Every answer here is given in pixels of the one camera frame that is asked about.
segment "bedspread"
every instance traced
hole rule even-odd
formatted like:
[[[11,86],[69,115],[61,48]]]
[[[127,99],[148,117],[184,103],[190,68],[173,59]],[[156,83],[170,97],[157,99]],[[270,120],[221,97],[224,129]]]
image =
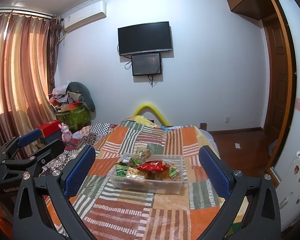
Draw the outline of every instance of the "bedspread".
[[[99,128],[92,126],[90,131]],[[93,145],[96,160],[77,196],[70,201],[99,240],[197,239],[222,203],[199,163],[199,148],[204,145],[212,148],[194,126],[165,131],[140,116],[127,119]],[[135,152],[138,147],[154,154],[183,155],[186,174],[179,195],[113,187],[109,171],[123,153]],[[49,198],[46,203],[57,230],[66,234]]]

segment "clear plastic bin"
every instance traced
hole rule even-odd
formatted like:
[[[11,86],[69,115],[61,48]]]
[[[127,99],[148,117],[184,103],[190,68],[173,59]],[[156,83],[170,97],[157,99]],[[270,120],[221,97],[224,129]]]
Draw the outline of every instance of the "clear plastic bin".
[[[165,162],[176,164],[177,166],[180,167],[180,174],[182,174],[180,176],[180,180],[166,181],[166,180],[134,179],[134,178],[121,177],[116,175],[116,170],[115,168],[113,168],[110,172],[110,179],[114,188],[141,191],[141,192],[151,192],[157,194],[179,194],[182,183],[184,181],[183,156],[182,155],[151,155],[147,159],[147,162],[148,161],[165,161]]]

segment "patchwork blanket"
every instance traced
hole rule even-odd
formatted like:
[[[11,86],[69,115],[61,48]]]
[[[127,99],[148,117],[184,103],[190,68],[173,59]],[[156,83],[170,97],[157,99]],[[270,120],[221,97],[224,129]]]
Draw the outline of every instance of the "patchwork blanket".
[[[166,131],[138,116],[117,127],[96,124],[89,133],[104,136],[93,145],[96,160],[77,196],[70,201],[97,239],[197,239],[219,211],[223,201],[198,158],[200,147],[213,147],[196,127],[180,126]],[[113,187],[110,170],[123,153],[134,153],[138,147],[146,147],[154,154],[183,155],[186,174],[179,195]],[[49,198],[46,203],[56,228],[66,235]]]

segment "pink rabbit toy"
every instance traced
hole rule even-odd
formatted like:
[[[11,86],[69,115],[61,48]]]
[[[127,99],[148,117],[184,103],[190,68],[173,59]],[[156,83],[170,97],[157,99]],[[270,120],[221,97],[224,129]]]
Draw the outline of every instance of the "pink rabbit toy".
[[[69,127],[66,124],[62,123],[62,124],[59,124],[59,128],[61,129],[61,132],[62,132],[63,142],[69,143],[72,138],[72,133],[70,132]]]

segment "curtain rod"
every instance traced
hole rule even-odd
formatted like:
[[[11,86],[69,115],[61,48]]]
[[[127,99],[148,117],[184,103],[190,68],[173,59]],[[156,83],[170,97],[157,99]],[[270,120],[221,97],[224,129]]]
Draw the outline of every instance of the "curtain rod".
[[[30,10],[25,10],[25,9],[15,9],[15,8],[0,8],[0,13],[20,13],[20,14],[28,14],[28,15],[33,15],[33,16],[38,16],[41,18],[46,18],[46,19],[51,19],[52,15],[51,14],[45,14],[41,12],[35,12],[35,11],[30,11]]]

